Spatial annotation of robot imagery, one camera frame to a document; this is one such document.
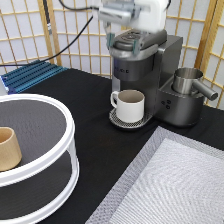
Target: beige cup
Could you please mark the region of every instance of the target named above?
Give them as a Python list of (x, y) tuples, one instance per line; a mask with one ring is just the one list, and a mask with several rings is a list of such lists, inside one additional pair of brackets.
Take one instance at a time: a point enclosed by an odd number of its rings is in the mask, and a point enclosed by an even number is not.
[(14, 130), (0, 127), (0, 172), (14, 168), (21, 159), (22, 154)]

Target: shoji screen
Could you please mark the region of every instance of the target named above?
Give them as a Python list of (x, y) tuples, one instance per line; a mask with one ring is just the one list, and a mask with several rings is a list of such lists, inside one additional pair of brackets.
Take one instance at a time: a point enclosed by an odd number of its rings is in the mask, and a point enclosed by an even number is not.
[(184, 39), (179, 67), (194, 67), (197, 55), (203, 53), (204, 49), (198, 52), (198, 48), (201, 39), (207, 38), (215, 4), (214, 0), (172, 0), (165, 29)]
[[(64, 9), (58, 0), (47, 1), (55, 49), (56, 52), (59, 52), (75, 38), (78, 31), (90, 18), (91, 11), (71, 12)], [(200, 65), (205, 47), (204, 40), (207, 39), (207, 31), (210, 28), (216, 1), (172, 0), (172, 4), (167, 12), (165, 28), (168, 34), (184, 38), (184, 47), (179, 66), (194, 67), (196, 58)], [(91, 2), (91, 0), (64, 0), (66, 5), (77, 8), (89, 6)], [(113, 25), (112, 29), (119, 31), (121, 27)], [(64, 52), (61, 57), (58, 57), (58, 64), (93, 74), (110, 75), (111, 60), (106, 48), (105, 32), (102, 23), (94, 19), (77, 43)]]
[(217, 3), (201, 69), (204, 71), (204, 82), (220, 96), (206, 103), (224, 110), (224, 0)]
[[(0, 0), (0, 63), (52, 56), (43, 0)], [(17, 67), (0, 67), (0, 75)]]
[[(68, 45), (91, 17), (91, 11), (73, 12), (64, 9), (58, 0), (47, 0), (56, 52)], [(70, 7), (91, 5), (91, 0), (64, 0)], [(112, 25), (113, 31), (121, 26)], [(81, 69), (93, 74), (110, 76), (111, 59), (106, 48), (106, 37), (101, 22), (93, 19), (83, 35), (57, 58), (58, 64)]]

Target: coffee machine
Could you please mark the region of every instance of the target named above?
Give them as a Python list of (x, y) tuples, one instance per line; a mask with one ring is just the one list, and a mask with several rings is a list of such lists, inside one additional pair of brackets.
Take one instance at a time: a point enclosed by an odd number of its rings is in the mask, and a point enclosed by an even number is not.
[(114, 125), (135, 129), (151, 117), (178, 127), (199, 121), (204, 95), (197, 90), (181, 94), (173, 89), (182, 44), (182, 37), (167, 35), (166, 30), (149, 34), (132, 29), (114, 38), (109, 48), (113, 57), (112, 90), (134, 89), (145, 95), (145, 116), (140, 123), (124, 124), (113, 110), (110, 120)]

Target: cable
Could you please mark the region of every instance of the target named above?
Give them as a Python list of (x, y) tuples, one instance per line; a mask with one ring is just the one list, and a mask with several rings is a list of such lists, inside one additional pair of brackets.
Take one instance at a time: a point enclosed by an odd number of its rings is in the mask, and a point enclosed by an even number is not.
[(168, 5), (167, 5), (165, 11), (170, 7), (170, 4), (171, 4), (171, 0), (169, 0), (169, 3), (168, 3)]
[(92, 21), (93, 16), (88, 20), (88, 22), (86, 23), (86, 25), (82, 28), (82, 30), (79, 32), (79, 34), (76, 36), (76, 38), (64, 49), (62, 49), (60, 52), (58, 52), (57, 54), (55, 54), (54, 56), (44, 59), (42, 61), (38, 61), (36, 63), (31, 63), (31, 64), (13, 64), (13, 65), (0, 65), (0, 67), (5, 67), (5, 66), (29, 66), (29, 65), (35, 65), (35, 64), (39, 64), (45, 61), (48, 61), (52, 58), (57, 57), (58, 55), (60, 55), (61, 53), (63, 53), (65, 50), (67, 50), (73, 43), (75, 43), (75, 41), (81, 36), (81, 34), (83, 33), (83, 31), (86, 29), (86, 27), (89, 25), (89, 23)]
[(64, 8), (69, 9), (69, 10), (72, 10), (72, 11), (82, 11), (82, 10), (88, 10), (88, 9), (99, 10), (98, 7), (94, 7), (94, 6), (84, 7), (84, 8), (78, 8), (78, 9), (76, 9), (76, 8), (71, 8), (71, 7), (67, 6), (67, 5), (65, 5), (64, 2), (62, 2), (62, 0), (58, 0), (58, 1), (61, 3), (61, 5), (62, 5)]

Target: black tablecloth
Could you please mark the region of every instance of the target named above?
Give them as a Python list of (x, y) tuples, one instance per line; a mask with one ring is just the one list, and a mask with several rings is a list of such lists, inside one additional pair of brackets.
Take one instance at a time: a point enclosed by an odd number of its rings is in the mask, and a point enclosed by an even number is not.
[(41, 223), (85, 223), (158, 126), (224, 149), (224, 111), (205, 106), (201, 121), (191, 128), (153, 119), (136, 132), (116, 129), (109, 121), (111, 86), (109, 79), (71, 69), (25, 91), (53, 97), (69, 108), (80, 162), (72, 195)]

